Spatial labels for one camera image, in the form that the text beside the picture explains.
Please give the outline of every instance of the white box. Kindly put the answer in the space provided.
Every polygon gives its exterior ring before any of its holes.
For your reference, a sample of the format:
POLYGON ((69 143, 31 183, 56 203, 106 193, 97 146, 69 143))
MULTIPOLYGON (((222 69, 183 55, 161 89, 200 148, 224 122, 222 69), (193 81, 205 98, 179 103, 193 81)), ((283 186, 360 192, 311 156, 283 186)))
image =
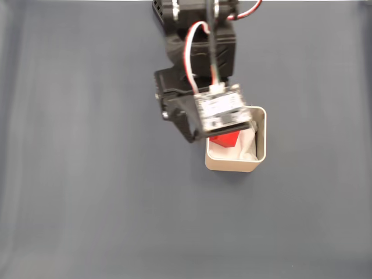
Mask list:
POLYGON ((260 106, 248 106, 252 118, 257 123, 256 152, 258 160, 219 159, 210 154, 211 146, 206 139, 205 165, 210 170, 241 171, 249 173, 254 170, 266 157, 266 111, 260 106))

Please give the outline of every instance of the gray table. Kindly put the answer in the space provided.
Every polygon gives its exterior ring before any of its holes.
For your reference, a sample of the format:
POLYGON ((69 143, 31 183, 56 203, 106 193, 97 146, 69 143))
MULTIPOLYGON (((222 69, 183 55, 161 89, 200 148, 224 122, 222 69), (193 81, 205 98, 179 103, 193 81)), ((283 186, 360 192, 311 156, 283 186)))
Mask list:
POLYGON ((28 4, 0 278, 371 278, 364 12, 265 2, 235 24, 233 80, 268 115, 267 158, 242 174, 209 171, 161 120, 149 2, 28 4))

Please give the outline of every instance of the black servo bracket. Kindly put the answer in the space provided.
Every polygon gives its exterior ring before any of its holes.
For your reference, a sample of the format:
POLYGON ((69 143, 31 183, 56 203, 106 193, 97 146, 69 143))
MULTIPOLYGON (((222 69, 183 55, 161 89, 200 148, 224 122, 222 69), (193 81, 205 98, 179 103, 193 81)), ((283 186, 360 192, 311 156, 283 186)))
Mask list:
MULTIPOLYGON (((156 98, 162 118, 172 121, 188 142, 248 128, 240 124, 205 132, 198 115, 193 92, 185 78, 183 51, 188 29, 195 22, 206 21, 206 0, 153 0, 152 9, 162 25, 166 37, 166 49, 172 68, 156 71, 156 98), (195 126, 191 131, 190 122, 195 126)), ((216 56, 221 80, 228 82, 234 70, 236 36, 227 16, 238 14, 238 0, 215 0, 216 56)), ((192 48, 191 64, 199 92, 206 92, 211 85, 208 37, 197 31, 192 48)))

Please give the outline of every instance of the red object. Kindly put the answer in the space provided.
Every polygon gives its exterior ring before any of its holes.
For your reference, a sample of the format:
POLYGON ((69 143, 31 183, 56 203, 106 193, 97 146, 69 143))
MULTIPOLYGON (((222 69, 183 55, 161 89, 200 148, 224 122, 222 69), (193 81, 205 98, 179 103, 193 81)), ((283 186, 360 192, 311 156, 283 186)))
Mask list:
POLYGON ((235 144, 237 144, 238 137, 239 131, 223 135, 217 135, 215 137, 210 137, 209 139, 215 144, 219 144, 223 147, 234 147, 235 144))

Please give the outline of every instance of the cable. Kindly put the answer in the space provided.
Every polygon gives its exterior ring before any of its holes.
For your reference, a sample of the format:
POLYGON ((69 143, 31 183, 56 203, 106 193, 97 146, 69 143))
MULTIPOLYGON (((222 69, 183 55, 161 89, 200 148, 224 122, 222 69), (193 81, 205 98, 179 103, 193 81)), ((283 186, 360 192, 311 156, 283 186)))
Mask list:
MULTIPOLYGON (((253 7, 251 7, 249 10, 247 10, 246 12, 244 13, 241 13, 238 15, 238 19, 243 19, 249 15, 251 15, 262 3, 262 0, 257 0, 257 2, 255 3, 255 5, 253 7)), ((227 17, 228 20, 234 20, 234 15, 229 15, 227 17)))
POLYGON ((208 24, 207 22, 196 22, 194 23, 190 29, 188 30, 188 33, 186 35, 186 39, 185 39, 185 49, 184 49, 184 66, 185 66, 185 72, 186 72, 186 76, 187 76, 187 79, 191 85, 191 88, 194 92, 194 94, 197 94, 199 93, 199 90, 198 90, 198 86, 194 80, 194 77, 192 75, 192 69, 191 69, 191 45, 192 45, 192 39, 194 38, 194 35, 195 35, 195 32, 196 32, 196 29, 198 29, 199 26, 203 26, 203 31, 206 33, 206 34, 210 34, 210 31, 209 31, 209 27, 208 27, 208 24))
POLYGON ((214 81, 213 83, 219 83, 220 77, 217 67, 216 38, 214 36, 214 2, 212 2, 212 0, 206 0, 206 15, 210 31, 210 34, 208 36, 210 69, 212 71, 212 74, 216 77, 216 81, 214 81))

